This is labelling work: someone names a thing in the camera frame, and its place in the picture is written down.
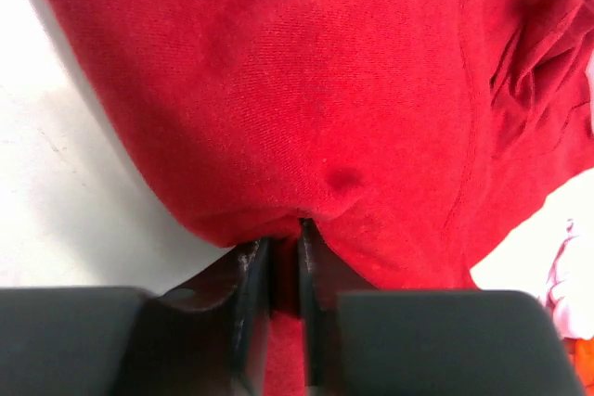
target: red cloth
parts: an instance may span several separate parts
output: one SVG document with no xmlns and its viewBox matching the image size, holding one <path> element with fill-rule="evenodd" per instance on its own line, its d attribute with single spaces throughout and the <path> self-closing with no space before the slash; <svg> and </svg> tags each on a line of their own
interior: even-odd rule
<svg viewBox="0 0 594 396">
<path fill-rule="evenodd" d="M 147 182 L 221 246 L 310 217 L 378 287 L 467 287 L 594 166 L 592 0 L 49 2 Z"/>
</svg>

